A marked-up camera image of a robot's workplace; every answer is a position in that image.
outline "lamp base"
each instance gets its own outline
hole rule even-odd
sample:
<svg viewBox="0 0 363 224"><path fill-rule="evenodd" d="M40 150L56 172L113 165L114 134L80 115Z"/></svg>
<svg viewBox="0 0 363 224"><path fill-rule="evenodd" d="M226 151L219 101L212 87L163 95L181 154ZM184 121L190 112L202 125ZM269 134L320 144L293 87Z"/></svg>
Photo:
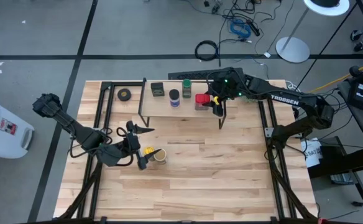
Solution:
<svg viewBox="0 0 363 224"><path fill-rule="evenodd" d="M282 50L285 42L287 41L288 37L283 37L277 41L275 45L275 49L281 58L288 62L293 63L301 63L308 59L310 56L310 49L308 48L307 44L304 43L302 40L292 37L289 40L289 43Z"/></svg>

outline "wooden table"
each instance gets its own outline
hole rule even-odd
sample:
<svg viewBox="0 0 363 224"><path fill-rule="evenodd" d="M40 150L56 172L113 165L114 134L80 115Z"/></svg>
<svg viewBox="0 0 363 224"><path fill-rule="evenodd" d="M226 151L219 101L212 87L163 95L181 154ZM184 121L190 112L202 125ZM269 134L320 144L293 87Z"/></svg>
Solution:
<svg viewBox="0 0 363 224"><path fill-rule="evenodd" d="M270 83L285 86L284 80ZM100 86L101 81L86 82L77 117L82 125L93 126ZM127 102L117 98L119 89L115 89L109 127L124 127L129 120L144 126L137 114L141 87L128 88L132 98ZM103 127L106 101L103 105L99 127ZM274 102L274 107L279 124L294 122L291 106ZM107 216L109 220L268 221L270 216L278 216L257 103L240 98L228 101L222 130L212 118L153 117L150 128L155 131L140 135L142 149L165 149L167 163L151 162L143 171L138 170L136 162L129 167L103 166L96 220ZM121 140L116 134L111 136L114 142ZM301 149L297 139L290 139L288 144ZM316 215L304 157L287 147L284 153L293 191ZM54 217L61 215L78 195L85 165L86 156L67 159ZM283 191L282 196L285 215L289 216Z"/></svg>

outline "concrete floor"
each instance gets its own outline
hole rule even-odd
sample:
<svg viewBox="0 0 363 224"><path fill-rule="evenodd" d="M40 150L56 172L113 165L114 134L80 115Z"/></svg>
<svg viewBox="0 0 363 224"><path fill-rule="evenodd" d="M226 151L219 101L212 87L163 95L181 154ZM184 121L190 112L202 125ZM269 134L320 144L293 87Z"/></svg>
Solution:
<svg viewBox="0 0 363 224"><path fill-rule="evenodd" d="M202 11L203 1L191 0ZM231 1L224 0L225 8ZM0 0L0 55L76 55L91 8L92 0ZM257 11L273 13L279 5L276 0L263 0ZM258 53L265 52L283 24L292 1L282 1L274 21L259 24L264 37L257 44ZM303 1L296 0L287 23L278 39L287 36L303 14ZM304 40L312 54L318 54L326 45L345 15L324 17L309 12L295 36ZM256 21L265 16L258 14ZM217 42L222 18L194 11L183 1L151 0L112 1L99 0L86 43L85 55L155 55L193 54L198 42L209 39ZM324 50L323 54L353 54L349 35L353 29L363 26L363 15L356 7L339 32ZM222 39L235 38L226 29ZM224 44L223 54L255 54L254 44L259 38L252 35L252 44ZM202 52L210 53L210 48ZM276 54L274 45L271 54ZM32 103L41 93L55 93L61 99L65 96L74 60L10 60L4 57L0 66L0 104L32 124L35 136L29 153L20 159L0 158L0 224L26 222L34 201L38 183L52 140L55 123L39 117L32 111ZM282 78L298 83L308 71L313 59L292 64L281 59L260 59L268 65L270 78ZM363 59L318 60L301 85L302 91L345 75L350 66L363 65ZM222 60L222 67L242 67L244 72L266 78L265 67L252 60ZM199 62L196 59L167 60L82 60L73 86L68 113L76 116L86 80L123 79L166 79L167 73L188 70L216 69L218 61ZM313 137L321 137L342 126L350 117L349 110L339 112L333 127L315 131ZM333 136L339 136L342 143L363 146L363 134L357 123L349 125ZM48 177L47 188L42 200L38 220L52 218L60 182L65 166L69 140L62 133ZM321 206L321 216L335 217L357 210L350 205L353 200L361 201L354 186L335 186L327 178L312 180L316 201ZM363 223L363 209L337 220Z"/></svg>

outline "black tape roll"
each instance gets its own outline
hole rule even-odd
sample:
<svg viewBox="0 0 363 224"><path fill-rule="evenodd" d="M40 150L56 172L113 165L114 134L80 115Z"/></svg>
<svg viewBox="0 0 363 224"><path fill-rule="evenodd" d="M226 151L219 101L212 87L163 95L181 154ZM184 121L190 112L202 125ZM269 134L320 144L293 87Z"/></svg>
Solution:
<svg viewBox="0 0 363 224"><path fill-rule="evenodd" d="M125 88L125 89L119 90L117 96L118 96L119 100L121 100L121 101L128 101L128 100L130 100L132 93L130 90Z"/></svg>

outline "trash can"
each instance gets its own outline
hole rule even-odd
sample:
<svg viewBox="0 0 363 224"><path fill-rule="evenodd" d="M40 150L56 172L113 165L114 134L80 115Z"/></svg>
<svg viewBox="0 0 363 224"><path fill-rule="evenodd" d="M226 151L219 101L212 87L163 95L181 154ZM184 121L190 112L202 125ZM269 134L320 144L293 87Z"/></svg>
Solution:
<svg viewBox="0 0 363 224"><path fill-rule="evenodd" d="M0 157L16 159L24 156L34 127L0 105Z"/></svg>

